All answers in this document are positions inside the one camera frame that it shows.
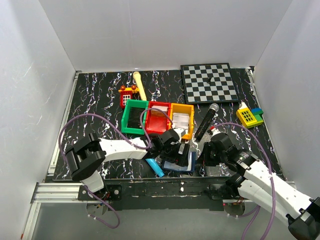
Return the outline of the navy blue card holder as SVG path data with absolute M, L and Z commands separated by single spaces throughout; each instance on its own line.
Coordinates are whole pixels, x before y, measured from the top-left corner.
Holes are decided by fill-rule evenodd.
M 161 168 L 163 170 L 168 170 L 173 172 L 192 173 L 195 170 L 196 157 L 197 157 L 197 153 L 195 151 L 190 151 L 187 155 L 186 161 L 180 164 L 164 161 Z

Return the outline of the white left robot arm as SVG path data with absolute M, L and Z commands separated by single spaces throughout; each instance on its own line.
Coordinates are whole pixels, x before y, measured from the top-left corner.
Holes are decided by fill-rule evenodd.
M 154 134 L 150 148 L 147 148 L 145 136 L 126 141 L 99 138 L 95 133 L 90 133 L 65 151 L 71 179 L 82 182 L 91 192 L 96 193 L 105 187 L 98 173 L 99 166 L 104 162 L 159 157 L 165 162 L 188 167 L 191 163 L 190 145 L 181 142 L 184 132 L 182 128 L 171 128 L 162 134 Z

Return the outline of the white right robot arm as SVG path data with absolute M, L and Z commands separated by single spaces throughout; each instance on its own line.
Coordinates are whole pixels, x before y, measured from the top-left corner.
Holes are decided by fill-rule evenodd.
M 251 151 L 239 149 L 225 133 L 213 135 L 204 143 L 197 162 L 206 167 L 225 164 L 235 174 L 211 194 L 221 198 L 251 200 L 287 224 L 298 240 L 315 240 L 320 235 L 320 199 L 301 193 L 270 172 Z

